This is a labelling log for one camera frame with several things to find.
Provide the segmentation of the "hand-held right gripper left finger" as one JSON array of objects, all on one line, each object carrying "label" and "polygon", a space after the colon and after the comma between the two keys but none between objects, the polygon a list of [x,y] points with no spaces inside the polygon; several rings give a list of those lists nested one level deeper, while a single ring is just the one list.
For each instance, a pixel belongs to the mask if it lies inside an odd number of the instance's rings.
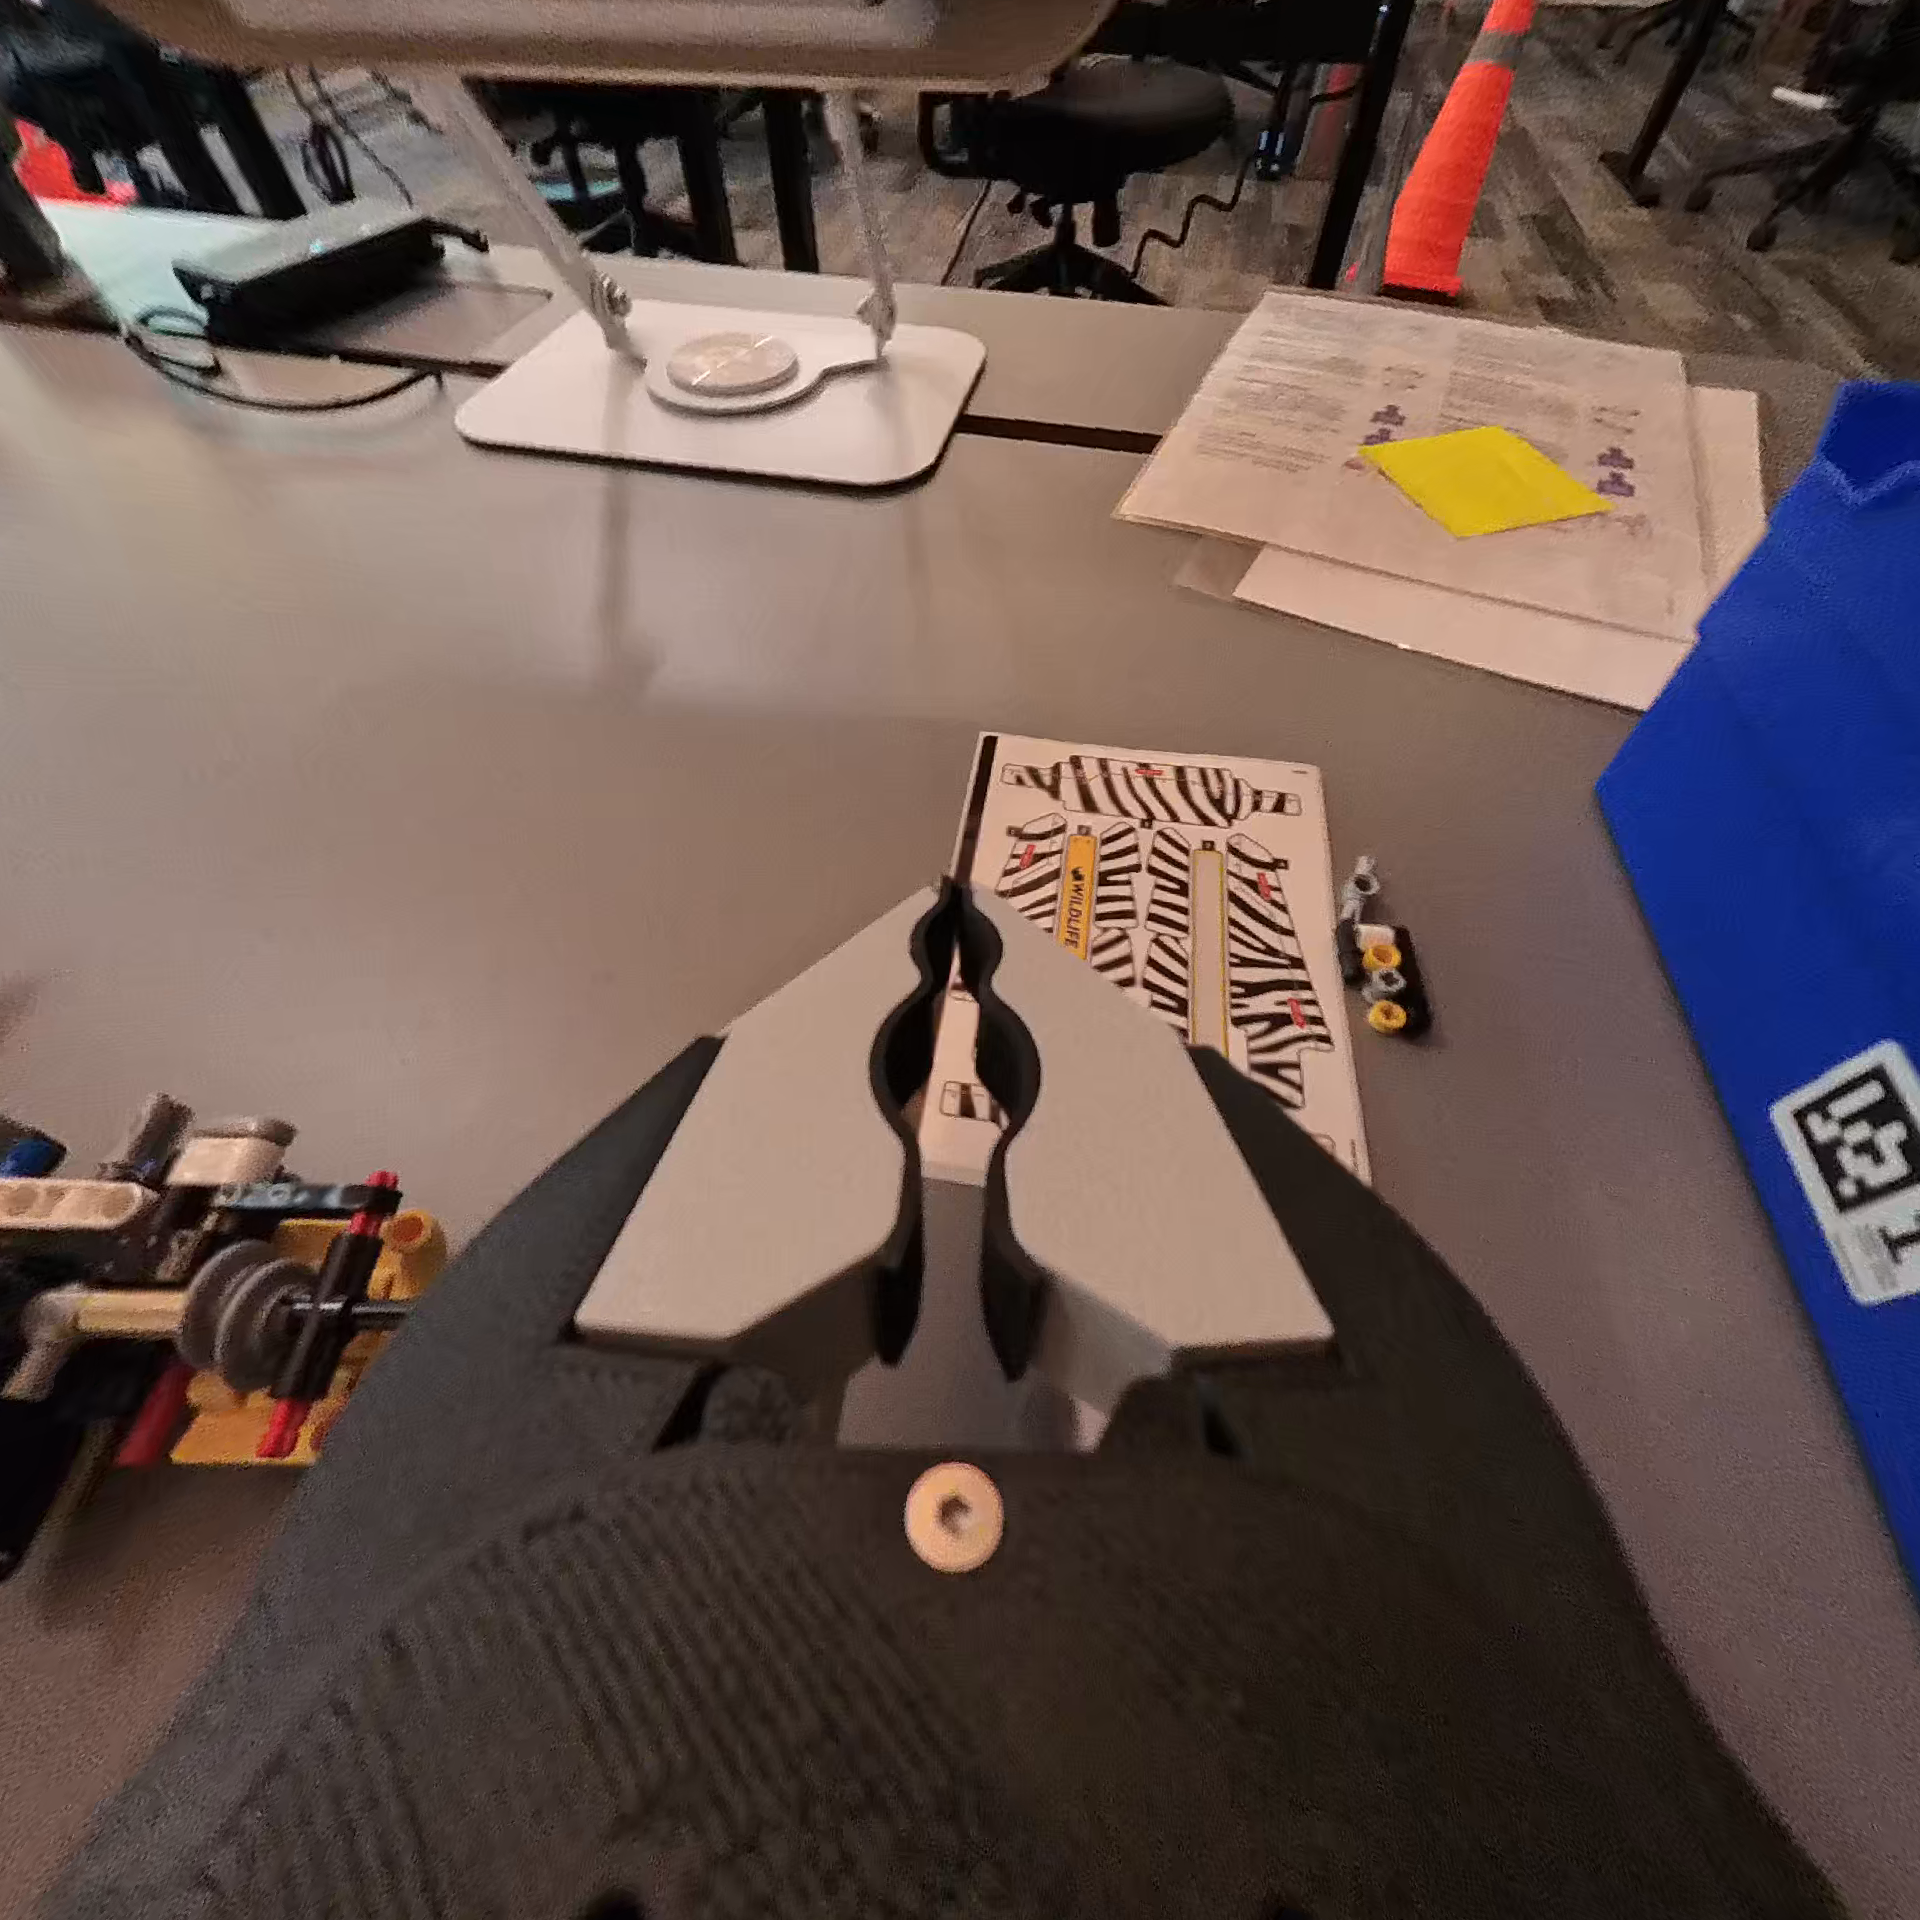
[{"label": "hand-held right gripper left finger", "polygon": [[584,1342],[760,1369],[905,1354],[954,926],[954,886],[922,889],[734,1019],[582,1296]]}]

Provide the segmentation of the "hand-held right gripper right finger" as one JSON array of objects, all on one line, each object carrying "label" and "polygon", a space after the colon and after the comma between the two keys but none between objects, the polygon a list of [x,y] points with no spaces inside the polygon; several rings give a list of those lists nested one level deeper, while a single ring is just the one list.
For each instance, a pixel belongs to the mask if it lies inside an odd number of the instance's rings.
[{"label": "hand-held right gripper right finger", "polygon": [[948,1120],[948,1438],[1073,1450],[1140,1384],[1331,1357],[1206,1087],[1225,1059],[991,894],[954,882],[952,926],[1001,1123]]}]

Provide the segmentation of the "lego technic model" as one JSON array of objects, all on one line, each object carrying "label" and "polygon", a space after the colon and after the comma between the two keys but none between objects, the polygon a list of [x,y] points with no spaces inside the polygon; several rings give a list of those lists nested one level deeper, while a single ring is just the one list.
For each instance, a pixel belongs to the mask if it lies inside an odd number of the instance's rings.
[{"label": "lego technic model", "polygon": [[393,1173],[307,1183],[279,1118],[165,1093],[95,1168],[2,1120],[2,1577],[108,1468],[312,1466],[446,1243]]}]

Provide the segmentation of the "black lego beam yellow pins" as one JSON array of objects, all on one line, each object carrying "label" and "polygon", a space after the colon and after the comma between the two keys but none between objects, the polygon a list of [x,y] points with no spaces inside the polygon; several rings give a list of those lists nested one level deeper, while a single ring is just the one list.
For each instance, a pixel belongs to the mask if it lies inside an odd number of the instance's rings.
[{"label": "black lego beam yellow pins", "polygon": [[1431,1000],[1412,930],[1362,917],[1342,937],[1342,977],[1356,993],[1366,1027],[1389,1041],[1424,1041]]}]

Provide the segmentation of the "zebra striped sticker sheet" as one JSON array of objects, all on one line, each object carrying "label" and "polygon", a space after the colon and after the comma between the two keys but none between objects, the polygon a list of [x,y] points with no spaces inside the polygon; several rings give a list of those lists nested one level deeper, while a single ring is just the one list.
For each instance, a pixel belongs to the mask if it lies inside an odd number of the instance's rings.
[{"label": "zebra striped sticker sheet", "polygon": [[954,875],[1371,1183],[1317,769],[983,734]]}]

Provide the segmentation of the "plain white paper sheet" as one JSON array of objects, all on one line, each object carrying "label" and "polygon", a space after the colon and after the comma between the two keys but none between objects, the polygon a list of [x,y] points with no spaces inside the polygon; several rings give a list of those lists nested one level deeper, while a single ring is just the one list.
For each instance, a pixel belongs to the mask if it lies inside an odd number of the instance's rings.
[{"label": "plain white paper sheet", "polygon": [[[1702,606],[1729,587],[1766,530],[1762,401],[1751,390],[1690,395],[1700,487]],[[1196,538],[1175,587],[1225,603],[1290,613],[1406,654],[1452,662],[1643,713],[1694,647],[1559,612],[1504,603],[1453,589],[1300,556],[1276,546]]]}]

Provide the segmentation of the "silver book stand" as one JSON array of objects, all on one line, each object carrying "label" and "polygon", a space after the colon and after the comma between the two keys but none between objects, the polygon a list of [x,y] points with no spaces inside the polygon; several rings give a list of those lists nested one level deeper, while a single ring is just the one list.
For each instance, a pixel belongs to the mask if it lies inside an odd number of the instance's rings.
[{"label": "silver book stand", "polygon": [[[857,99],[983,94],[1078,56],[1093,3],[128,3],[120,20],[219,66],[352,62],[413,91],[454,152],[538,229],[579,311],[464,401],[467,445],[620,467],[891,491],[943,457],[984,366],[962,329],[901,324]],[[850,315],[645,299],[545,210],[477,81],[725,86],[823,99],[867,290]]]}]

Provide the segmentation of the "yellow sticky note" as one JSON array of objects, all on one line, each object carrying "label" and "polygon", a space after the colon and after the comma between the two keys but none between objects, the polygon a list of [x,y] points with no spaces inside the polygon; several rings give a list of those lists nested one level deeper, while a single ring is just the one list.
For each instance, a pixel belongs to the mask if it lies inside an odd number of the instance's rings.
[{"label": "yellow sticky note", "polygon": [[1353,465],[1459,541],[1614,511],[1593,487],[1504,427],[1362,445]]}]

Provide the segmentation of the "printed paper sheet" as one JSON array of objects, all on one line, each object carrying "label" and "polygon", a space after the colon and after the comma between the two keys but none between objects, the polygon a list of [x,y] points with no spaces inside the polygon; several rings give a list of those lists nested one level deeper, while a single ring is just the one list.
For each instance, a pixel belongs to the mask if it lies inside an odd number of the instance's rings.
[{"label": "printed paper sheet", "polygon": [[[1116,518],[1675,640],[1709,598],[1690,395],[1665,349],[1269,293]],[[1378,467],[1471,429],[1514,434],[1599,511],[1452,533]]]}]

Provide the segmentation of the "blue plastic bin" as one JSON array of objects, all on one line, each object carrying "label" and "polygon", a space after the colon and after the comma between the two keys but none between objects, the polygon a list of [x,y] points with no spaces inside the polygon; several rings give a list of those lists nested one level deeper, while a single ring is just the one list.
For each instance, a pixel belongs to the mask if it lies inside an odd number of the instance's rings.
[{"label": "blue plastic bin", "polygon": [[1848,382],[1595,804],[1917,1577],[1917,386]]}]

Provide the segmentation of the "black power adapter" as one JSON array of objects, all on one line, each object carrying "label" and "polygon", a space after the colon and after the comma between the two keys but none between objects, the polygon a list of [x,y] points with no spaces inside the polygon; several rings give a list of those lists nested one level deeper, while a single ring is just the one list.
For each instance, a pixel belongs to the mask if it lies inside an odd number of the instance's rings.
[{"label": "black power adapter", "polygon": [[422,284],[443,229],[407,208],[337,205],[180,254],[173,275],[225,347],[272,347],[343,324]]}]

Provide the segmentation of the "orange traffic cone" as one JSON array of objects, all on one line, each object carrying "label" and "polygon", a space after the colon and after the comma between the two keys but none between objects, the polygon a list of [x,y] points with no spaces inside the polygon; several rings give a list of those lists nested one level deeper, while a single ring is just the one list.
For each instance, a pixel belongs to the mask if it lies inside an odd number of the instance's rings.
[{"label": "orange traffic cone", "polygon": [[1382,298],[1459,299],[1467,239],[1535,12],[1535,3],[1489,6],[1394,203],[1382,254]]}]

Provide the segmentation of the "black stool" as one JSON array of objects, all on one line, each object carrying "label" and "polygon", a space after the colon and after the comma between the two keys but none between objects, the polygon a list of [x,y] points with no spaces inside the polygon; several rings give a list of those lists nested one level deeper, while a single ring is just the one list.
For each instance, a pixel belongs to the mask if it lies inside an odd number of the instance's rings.
[{"label": "black stool", "polygon": [[1025,94],[922,93],[916,134],[924,168],[948,179],[1004,185],[1044,245],[993,263],[972,284],[1004,295],[1153,305],[1119,245],[1130,179],[1161,174],[1226,141],[1226,81],[1179,62],[1075,61]]}]

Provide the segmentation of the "black office chair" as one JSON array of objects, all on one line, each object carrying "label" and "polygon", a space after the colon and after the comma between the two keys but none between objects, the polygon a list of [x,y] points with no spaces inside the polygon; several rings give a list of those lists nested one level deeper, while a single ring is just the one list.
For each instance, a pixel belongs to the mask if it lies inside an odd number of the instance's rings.
[{"label": "black office chair", "polygon": [[[1601,168],[1639,208],[1659,208],[1663,190],[1649,168],[1663,147],[1674,117],[1700,76],[1717,30],[1730,22],[1734,6],[1674,6],[1681,37],[1626,147],[1599,155]],[[1773,199],[1744,238],[1746,253],[1771,253],[1792,213],[1823,210],[1833,192],[1855,177],[1882,179],[1899,210],[1889,233],[1889,259],[1914,264],[1917,258],[1917,174],[1914,152],[1886,134],[1889,112],[1917,106],[1917,10],[1914,3],[1878,6],[1879,20],[1853,37],[1825,37],[1813,56],[1813,112],[1833,133],[1805,137],[1788,147],[1744,147],[1730,157],[1700,165],[1684,185],[1684,213],[1706,213],[1716,190],[1734,179],[1773,179]]]}]

